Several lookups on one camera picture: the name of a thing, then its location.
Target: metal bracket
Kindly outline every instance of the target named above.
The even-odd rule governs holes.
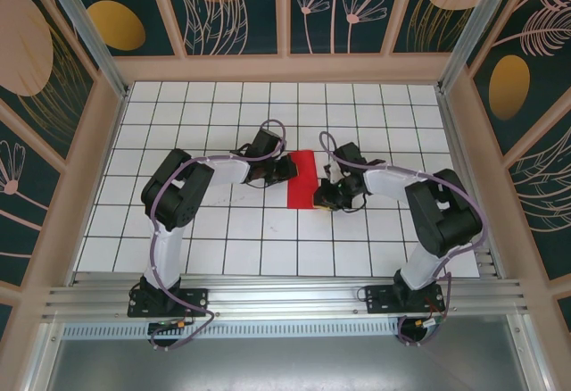
[[[367,286],[364,291],[367,313],[430,313],[430,304],[439,311],[445,309],[443,292],[437,285],[424,288],[421,297],[410,299],[405,306],[394,293],[393,285]]]
[[[180,288],[177,297],[188,304],[208,307],[208,290],[206,288]],[[133,290],[128,303],[127,316],[129,318],[182,318],[187,315],[186,307],[174,304],[172,309],[165,311],[163,305],[153,303],[144,290]],[[204,312],[193,311],[193,317],[204,317]]]

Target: dark green wallpaper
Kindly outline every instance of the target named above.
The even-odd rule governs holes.
[[[549,279],[571,274],[571,112],[509,173]]]
[[[60,174],[0,122],[0,280],[19,286]]]
[[[170,0],[186,52],[276,54],[276,0]]]
[[[567,330],[571,333],[571,295],[562,297],[557,301],[563,320],[567,324]]]
[[[62,14],[63,18],[68,22],[68,25],[70,26],[70,28],[73,29],[73,24],[71,23],[70,18],[68,17],[67,13],[63,10],[63,8],[60,6],[60,2],[55,0],[55,4],[57,5],[58,9],[60,10],[60,13]],[[83,38],[81,38],[81,36],[77,33],[77,31],[74,30],[74,33],[76,35],[76,38],[79,40],[79,43],[81,43],[81,45],[83,46],[83,49],[86,51],[87,56],[89,56],[89,60],[91,61],[91,63],[97,68],[99,69],[99,65],[97,65],[97,62],[95,61],[95,59],[93,58],[93,55],[91,55],[91,52],[89,52],[89,49],[87,48],[86,44],[83,41]]]
[[[40,0],[0,0],[0,21],[0,100],[65,158],[93,80]]]
[[[113,56],[173,55],[155,0],[81,0]]]
[[[571,0],[522,0],[474,82],[501,151],[571,87]]]
[[[0,341],[4,335],[4,330],[6,330],[6,326],[8,325],[11,313],[12,307],[10,305],[0,304]]]
[[[409,0],[396,53],[451,52],[478,0]]]
[[[377,54],[394,3],[394,0],[290,1],[292,54],[330,54],[332,43],[337,54]]]
[[[470,54],[470,56],[468,57],[468,67],[472,65],[472,62],[475,60],[475,58],[477,57],[478,53],[480,52],[480,49],[482,48],[482,44],[484,43],[484,41],[488,38],[488,34],[490,34],[490,31],[492,30],[493,26],[495,25],[496,21],[498,20],[498,18],[500,17],[501,13],[503,12],[503,9],[506,7],[506,3],[508,2],[508,0],[501,0],[500,5],[498,6],[498,9],[496,10],[496,13],[493,15],[492,19],[490,20],[490,22],[488,23],[486,29],[484,30],[484,32],[482,33],[482,36],[480,37],[480,39],[478,40],[478,42],[476,43],[476,46],[474,47],[474,50],[472,51],[472,53]]]

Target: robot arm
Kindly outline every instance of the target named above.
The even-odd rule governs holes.
[[[279,141],[280,137],[273,132],[260,129],[251,144],[246,144],[230,153],[241,157],[262,157],[274,152]],[[179,174],[177,180],[167,187],[155,212],[159,230],[154,248],[154,260],[163,285],[171,293],[180,292],[179,257],[182,238],[186,226],[194,219],[207,188],[222,184],[249,183],[255,179],[264,179],[266,186],[271,186],[295,177],[297,169],[294,162],[289,154],[282,155],[282,153],[283,149],[280,154],[257,162],[230,158],[216,161],[199,160],[188,166]],[[180,149],[172,150],[164,159],[141,195],[148,217],[151,216],[153,203],[166,181],[182,163],[190,159],[190,154]],[[151,234],[154,232],[150,220],[149,231]],[[167,314],[174,307],[174,302],[160,290],[150,262],[139,285],[137,306],[145,304],[150,307],[143,310],[144,313],[153,310],[154,316],[161,316],[161,313]],[[134,302],[131,297],[131,306],[135,305]],[[129,314],[137,316],[133,309],[129,309]]]
[[[337,148],[334,155],[352,163],[371,166],[381,163],[367,163],[353,143]],[[482,222],[461,196],[431,180],[393,170],[363,170],[341,163],[339,167],[343,178],[336,183],[321,180],[314,195],[316,206],[345,210],[352,208],[355,196],[383,195],[410,207],[419,242],[407,264],[396,272],[393,284],[394,295],[404,310],[411,301],[424,297],[422,290],[434,284],[434,275],[448,254],[477,235]],[[464,190],[452,170],[442,170],[435,176]]]

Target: grid line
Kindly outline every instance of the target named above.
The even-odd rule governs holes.
[[[206,155],[206,144],[208,143],[208,136],[209,136],[209,132],[210,132],[210,121],[211,121],[211,119],[212,119],[212,109],[214,108],[214,107],[212,106],[212,103],[213,103],[213,101],[214,101],[214,96],[216,95],[216,87],[217,87],[217,85],[218,85],[218,83],[215,82],[215,83],[214,83],[214,89],[212,90],[211,112],[210,112],[210,115],[209,115],[209,117],[208,117],[209,125],[208,125],[208,128],[206,129],[206,138],[205,138],[205,140],[204,140],[204,150],[203,150],[203,155],[204,155],[204,156]],[[186,108],[186,103],[185,103],[185,106],[184,106],[183,109],[182,109],[182,115],[183,115],[183,116],[185,115],[185,108]],[[190,242],[188,243],[188,259],[186,260],[186,269],[185,269],[185,271],[188,271],[188,264],[189,264],[189,262],[190,262],[190,251],[193,249],[193,243],[192,243],[192,236],[193,236],[193,235],[194,235],[194,220],[193,220],[193,228],[192,228],[192,230],[191,230],[191,239],[190,239]]]
[[[351,84],[352,90],[353,90],[353,98],[355,97],[355,85]],[[383,93],[381,92],[381,103],[383,102]],[[354,104],[354,109],[355,109],[355,127],[357,128],[357,143],[360,144],[359,142],[359,119],[357,118],[357,105]],[[367,230],[367,248],[368,248],[368,266],[370,268],[371,271],[371,277],[373,276],[373,256],[371,255],[371,238],[370,235],[368,233],[368,215],[367,215],[367,205],[366,203],[366,198],[363,197],[363,212],[365,214],[365,229]]]
[[[216,86],[214,87],[214,92],[216,93],[216,89],[218,88],[218,83],[216,84]],[[244,83],[242,83],[242,91],[240,92],[240,106],[242,106],[242,95],[244,94]],[[214,110],[214,104],[212,105],[211,108],[211,120],[212,120],[212,111]],[[238,148],[238,136],[240,134],[239,130],[236,130],[236,142],[234,144],[234,148]],[[208,137],[206,138],[206,145],[204,146],[205,148],[208,146]],[[226,269],[226,253],[228,251],[228,233],[230,232],[230,217],[232,217],[232,189],[234,188],[234,185],[231,184],[230,185],[230,198],[228,199],[228,220],[226,223],[226,243],[224,244],[224,260],[222,262],[222,275],[224,275],[224,270]]]
[[[408,86],[407,86],[407,94],[409,95],[410,110],[412,111],[412,121],[414,121],[414,128],[415,128],[415,132],[417,133],[418,151],[420,152],[420,159],[422,160],[422,167],[426,171],[425,156],[422,154],[422,143],[420,142],[420,136],[418,135],[417,118],[414,115],[414,107],[412,106],[412,96],[410,96],[410,89]]]
[[[97,235],[97,236],[92,236],[92,237],[86,237],[90,238],[90,239],[103,239],[103,238],[109,238],[109,239],[121,239],[121,237],[109,237],[109,236],[102,236],[102,235]],[[123,239],[148,239],[149,237],[123,237]],[[255,237],[183,237],[184,240],[186,241],[190,241],[191,239],[193,241],[261,241],[262,239],[260,238],[255,238]],[[300,242],[331,242],[331,239],[303,239],[300,238],[298,239]],[[274,241],[279,241],[279,242],[292,242],[292,239],[286,239],[286,238],[272,238],[272,239],[263,239],[263,241],[270,241],[270,242],[274,242]],[[336,242],[364,242],[363,239],[336,239]],[[409,244],[416,244],[418,241],[411,241],[411,240],[405,240],[405,241],[395,241],[394,239],[371,239],[371,242],[392,242],[392,243],[399,243],[399,242],[406,242]]]
[[[188,89],[190,88],[190,83],[188,83],[186,85],[186,92],[185,92],[185,101],[182,104],[182,110],[180,112],[180,119],[178,120],[178,131],[177,131],[177,137],[175,138],[175,148],[177,148],[178,146],[178,137],[180,137],[180,131],[182,130],[183,124],[182,124],[182,118],[185,115],[185,104],[186,104],[186,98],[188,97]],[[192,221],[192,223],[187,224],[187,226],[190,226],[190,239],[192,239],[193,237],[193,233],[194,233],[194,220]],[[181,249],[184,249],[184,238],[183,238],[183,245],[181,247]],[[190,245],[191,242],[188,241],[188,252],[186,253],[186,262],[185,262],[185,272],[188,271],[188,262],[190,261]]]
[[[161,104],[181,104],[181,103],[184,103],[184,104],[207,104],[207,101],[187,101],[187,100],[185,100],[185,101],[154,101],[154,100],[153,100],[153,101],[141,101],[141,100],[139,100],[139,101],[130,101],[130,102],[132,102],[132,103],[134,103],[134,104],[138,104],[138,103],[141,103],[141,104],[149,104],[149,103],[161,103]],[[220,101],[220,100],[214,101],[214,100],[212,100],[212,102],[213,102],[213,103],[216,103],[216,104],[236,104],[236,101]],[[266,103],[266,101],[244,101],[244,102],[245,102],[246,104],[265,104],[265,103]],[[295,103],[288,103],[288,102],[277,103],[277,102],[274,102],[273,104],[295,104]],[[315,102],[312,102],[312,101],[303,101],[302,104],[311,104],[311,105],[321,104],[321,105],[323,105],[323,103],[315,103]],[[347,104],[347,103],[330,103],[330,104],[352,106],[352,104]],[[403,104],[370,104],[370,103],[358,103],[358,102],[355,102],[355,104],[356,104],[356,105],[367,105],[367,106],[372,106],[372,107],[377,107],[378,105],[387,105],[387,106],[389,106],[389,107],[394,107],[394,106],[398,107],[398,106],[402,106],[402,105],[403,105]],[[435,104],[413,104],[413,105],[415,105],[415,106],[417,106],[417,107],[436,107],[436,106],[437,106],[437,105],[435,105]]]
[[[307,104],[307,105],[325,105],[325,104]],[[371,105],[372,107],[380,107],[382,105]],[[396,105],[399,107],[406,107],[406,105]],[[198,127],[210,127],[210,126],[221,126],[221,127],[228,127],[228,128],[238,128],[238,127],[246,127],[246,128],[258,128],[260,125],[243,125],[243,124],[238,124],[238,125],[228,125],[228,124],[223,124],[223,123],[217,123],[215,125],[211,125],[211,124],[207,124],[207,123],[195,123],[195,124],[191,124],[191,123],[157,123],[156,125],[158,126],[172,126],[172,127],[178,127],[178,126],[190,126],[190,127],[194,127],[194,126],[198,126]],[[123,126],[149,126],[148,123],[122,123],[121,127]],[[323,125],[296,125],[297,128],[323,128]],[[341,126],[341,125],[329,125],[329,128],[355,128],[355,126],[352,125],[347,125],[347,126]],[[414,129],[411,126],[359,126],[359,128],[363,128],[363,129]],[[421,127],[417,127],[418,129],[442,129],[442,127],[436,127],[436,126],[421,126]]]
[[[297,123],[298,123],[298,128],[295,131],[295,136],[297,137],[297,139],[295,140],[295,143],[297,145],[297,148],[299,149],[300,147],[300,130],[299,130],[299,122],[300,122],[300,84],[297,84]],[[300,210],[295,210],[295,276],[299,277],[300,276]]]
[[[132,175],[119,175],[119,176],[115,176],[115,177],[126,177],[126,178],[135,178],[135,176]],[[139,175],[139,178],[146,178],[147,176],[145,175]],[[140,206],[140,204],[97,204],[98,206]],[[205,205],[208,206],[208,208],[228,208],[227,205]],[[235,205],[232,208],[242,208],[242,209],[256,209],[256,208],[261,208],[260,206],[253,206],[253,205]],[[286,210],[287,206],[270,206],[270,208],[272,209],[278,209],[278,210]],[[380,207],[380,206],[373,206],[373,207],[368,207],[370,210],[398,210],[398,207],[395,208],[390,208],[390,207]]]
[[[409,95],[409,100],[410,100],[410,93],[409,93],[409,87],[407,87],[407,95]],[[383,89],[381,89],[381,98],[383,98]],[[383,114],[385,115],[385,121],[386,121],[386,110],[385,107],[383,106]],[[389,134],[388,129],[386,130],[386,139],[387,142],[389,144],[389,155],[391,156],[391,162],[394,163],[394,159],[393,159],[393,151],[391,149],[391,135]],[[401,216],[401,203],[397,201],[396,203],[397,206],[397,210],[399,213],[399,223],[401,224],[401,234],[402,234],[402,250],[404,251],[404,258],[406,261],[408,261],[408,257],[407,257],[407,248],[405,245],[405,234],[404,234],[404,226],[402,225],[402,216]]]
[[[157,101],[159,98],[159,95],[161,94],[161,89],[162,89],[162,82],[161,85],[159,87],[159,93],[157,95]],[[154,119],[154,112],[157,109],[157,103],[154,103],[154,108],[153,108],[153,115],[151,116],[151,122],[153,122]],[[146,143],[149,141],[149,135],[151,134],[151,125],[149,125],[149,129],[146,132],[146,139],[145,139],[145,146]],[[143,164],[143,158],[145,157],[145,150],[143,151],[143,154],[141,154],[141,159],[139,160],[139,166],[137,168],[137,175],[139,173],[139,170],[141,169],[141,165]],[[137,178],[135,178],[135,185],[133,186],[133,190],[131,191],[131,197],[130,199],[133,199],[133,195],[135,194],[135,187],[137,186]],[[113,261],[113,268],[112,270],[115,271],[115,266],[117,265],[117,259],[119,258],[119,250],[121,248],[121,242],[123,241],[123,235],[125,234],[125,228],[127,227],[127,220],[128,220],[128,215],[130,213],[131,207],[127,208],[127,214],[125,215],[125,221],[123,222],[123,228],[121,230],[121,238],[119,240],[119,245],[117,246],[117,253],[115,254],[115,260]]]
[[[325,85],[325,123],[326,123],[326,131],[329,132],[329,99],[327,95],[327,84]],[[353,94],[353,103],[355,103],[355,95]],[[331,150],[333,147],[329,142],[329,137],[327,137],[327,148]],[[327,164],[331,162],[328,160],[329,155],[327,155]],[[335,221],[333,218],[333,211],[329,213],[329,219],[331,220],[331,251],[333,254],[333,276],[336,277],[336,265],[335,265]]]

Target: purple cable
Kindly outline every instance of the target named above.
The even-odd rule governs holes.
[[[196,329],[190,336],[185,337],[184,339],[179,340],[170,346],[158,346],[155,343],[154,338],[156,337],[157,333],[161,332],[161,329],[156,329],[153,332],[153,334],[151,335],[151,344],[153,344],[153,348],[155,350],[160,349],[161,351],[166,352],[169,350],[180,348],[182,345],[185,345],[188,342],[190,342],[196,335],[198,335],[201,331],[203,331],[206,327],[208,327],[208,325],[214,320],[214,312],[209,311],[208,309],[205,309],[205,308],[201,308],[200,306],[194,306],[193,304],[185,302],[184,300],[179,299],[178,297],[173,295],[164,286],[164,283],[162,282],[161,277],[159,276],[159,272],[157,272],[157,270],[156,270],[157,267],[156,267],[156,263],[154,261],[154,250],[156,247],[157,237],[159,236],[159,223],[156,220],[155,214],[157,211],[157,205],[161,201],[162,195],[167,190],[170,183],[172,183],[172,181],[175,180],[175,178],[178,176],[178,174],[180,174],[180,172],[182,172],[185,168],[187,168],[188,166],[190,166],[191,164],[193,164],[195,162],[215,162],[215,161],[226,161],[228,159],[233,159],[233,160],[243,161],[243,162],[259,162],[259,161],[264,161],[264,160],[272,157],[274,154],[280,153],[282,146],[284,146],[284,144],[286,142],[286,127],[284,126],[284,124],[281,121],[277,121],[276,119],[268,119],[260,125],[260,128],[263,129],[263,127],[265,125],[270,124],[270,123],[276,123],[282,129],[282,137],[279,140],[279,143],[277,144],[276,149],[273,152],[271,152],[269,154],[265,154],[261,157],[242,157],[242,156],[235,156],[233,154],[229,154],[229,155],[218,155],[218,156],[209,156],[209,157],[195,157],[193,159],[189,159],[188,161],[181,163],[181,165],[178,167],[178,169],[172,173],[172,175],[162,185],[161,190],[159,190],[159,193],[157,193],[157,196],[154,198],[153,205],[151,206],[151,214],[150,214],[151,222],[153,223],[153,227],[154,227],[153,238],[151,240],[151,253],[150,253],[151,271],[153,272],[153,276],[156,279],[157,284],[159,285],[159,288],[170,299],[174,300],[178,304],[181,304],[182,306],[185,306],[188,310],[207,313],[211,316],[206,322],[204,322],[204,324],[202,326],[200,326],[198,329]]]
[[[443,261],[440,263],[438,268],[434,271],[433,279],[437,279],[440,271],[443,269],[443,267],[453,257],[455,257],[459,254],[463,254],[463,253],[466,253],[468,251],[473,251],[473,250],[477,249],[479,246],[482,246],[484,244],[485,240],[488,238],[488,220],[486,219],[484,212],[478,206],[476,201],[474,199],[472,199],[466,192],[464,192],[459,187],[454,186],[452,183],[450,183],[444,179],[439,179],[438,177],[435,177],[432,174],[427,174],[427,173],[421,172],[421,171],[413,171],[413,170],[409,170],[407,168],[401,168],[400,166],[389,165],[388,163],[381,163],[378,165],[361,165],[359,163],[347,162],[347,161],[335,156],[333,151],[331,151],[326,146],[326,143],[323,141],[324,136],[326,136],[328,139],[330,139],[331,142],[333,143],[333,147],[334,147],[333,150],[337,149],[337,143],[335,142],[335,139],[333,138],[333,136],[329,132],[324,130],[324,131],[319,133],[319,143],[321,144],[321,146],[323,147],[325,152],[336,162],[342,163],[343,165],[351,166],[353,168],[358,168],[360,170],[392,170],[392,171],[401,172],[403,174],[412,175],[412,176],[417,177],[417,178],[430,179],[430,180],[432,180],[438,184],[441,184],[442,186],[449,188],[453,192],[457,193],[466,202],[468,202],[472,208],[474,208],[474,210],[476,211],[476,214],[478,214],[478,216],[480,217],[480,221],[482,222],[482,234],[480,235],[480,238],[475,243],[468,245],[464,248],[458,248],[456,250],[449,251],[448,254],[446,254],[446,256],[443,258]]]

